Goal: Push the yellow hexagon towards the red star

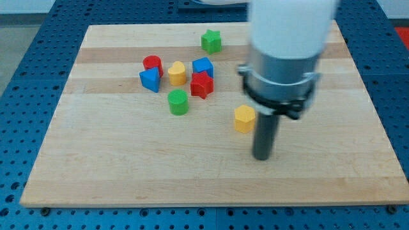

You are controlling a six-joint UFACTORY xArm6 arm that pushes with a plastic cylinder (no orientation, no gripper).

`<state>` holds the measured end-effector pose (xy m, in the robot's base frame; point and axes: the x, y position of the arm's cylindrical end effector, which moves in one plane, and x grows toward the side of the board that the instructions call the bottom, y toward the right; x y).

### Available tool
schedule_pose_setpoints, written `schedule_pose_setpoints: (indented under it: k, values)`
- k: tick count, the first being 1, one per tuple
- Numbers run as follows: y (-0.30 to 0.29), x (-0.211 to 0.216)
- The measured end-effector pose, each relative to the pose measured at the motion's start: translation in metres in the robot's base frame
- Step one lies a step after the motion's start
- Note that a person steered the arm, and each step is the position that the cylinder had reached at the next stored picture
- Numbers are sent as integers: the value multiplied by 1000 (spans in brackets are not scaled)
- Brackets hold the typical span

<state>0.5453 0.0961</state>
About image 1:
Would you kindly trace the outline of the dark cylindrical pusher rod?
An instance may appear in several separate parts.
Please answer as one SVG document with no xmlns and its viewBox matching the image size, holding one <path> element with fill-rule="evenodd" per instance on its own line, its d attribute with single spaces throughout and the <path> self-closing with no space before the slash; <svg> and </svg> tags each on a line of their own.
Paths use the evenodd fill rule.
<svg viewBox="0 0 409 230">
<path fill-rule="evenodd" d="M 280 117 L 258 113 L 252 144 L 252 155 L 257 160 L 268 160 L 272 155 Z"/>
</svg>

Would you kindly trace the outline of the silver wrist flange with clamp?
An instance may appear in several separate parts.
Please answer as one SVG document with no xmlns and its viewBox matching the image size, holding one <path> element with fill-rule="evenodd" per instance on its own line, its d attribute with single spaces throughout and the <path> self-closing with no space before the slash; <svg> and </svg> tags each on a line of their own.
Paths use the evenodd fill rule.
<svg viewBox="0 0 409 230">
<path fill-rule="evenodd" d="M 251 45 L 247 62 L 237 67 L 243 92 L 262 114 L 300 119 L 316 95 L 319 56 L 278 58 Z"/>
</svg>

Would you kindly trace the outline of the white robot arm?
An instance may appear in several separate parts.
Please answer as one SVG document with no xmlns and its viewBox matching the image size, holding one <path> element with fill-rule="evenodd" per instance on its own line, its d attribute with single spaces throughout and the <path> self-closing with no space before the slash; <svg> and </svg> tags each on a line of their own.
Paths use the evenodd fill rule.
<svg viewBox="0 0 409 230">
<path fill-rule="evenodd" d="M 316 96 L 318 58 L 325 49 L 338 1 L 249 3 L 249 55 L 237 68 L 243 92 L 258 112 L 252 155 L 272 154 L 281 116 L 297 120 Z"/>
</svg>

